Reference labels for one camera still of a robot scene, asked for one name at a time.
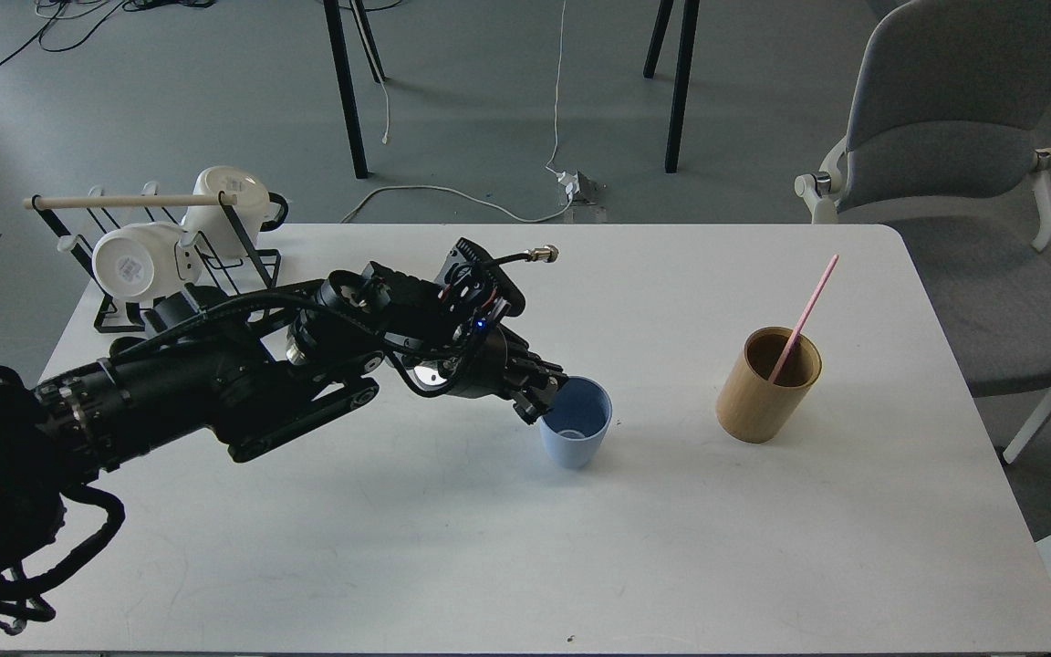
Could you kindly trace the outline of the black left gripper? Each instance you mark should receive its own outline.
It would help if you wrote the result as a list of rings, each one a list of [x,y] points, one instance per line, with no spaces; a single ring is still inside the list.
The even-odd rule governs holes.
[[[492,329],[480,348],[454,370],[447,370],[444,363],[416,369],[416,384],[423,391],[444,391],[465,399],[513,401],[514,411],[526,424],[551,411],[556,390],[566,379],[562,366],[539,357],[526,338],[502,325]]]

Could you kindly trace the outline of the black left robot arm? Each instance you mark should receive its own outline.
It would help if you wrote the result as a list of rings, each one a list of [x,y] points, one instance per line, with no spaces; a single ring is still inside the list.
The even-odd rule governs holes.
[[[195,430],[251,461],[374,401],[382,363],[423,398],[547,415],[566,373],[504,328],[526,310],[504,265],[557,258],[460,238],[433,280],[371,262],[236,296],[187,284],[143,312],[149,336],[108,357],[34,387],[0,366],[0,631],[51,621],[45,594],[120,531],[125,508],[99,475]]]

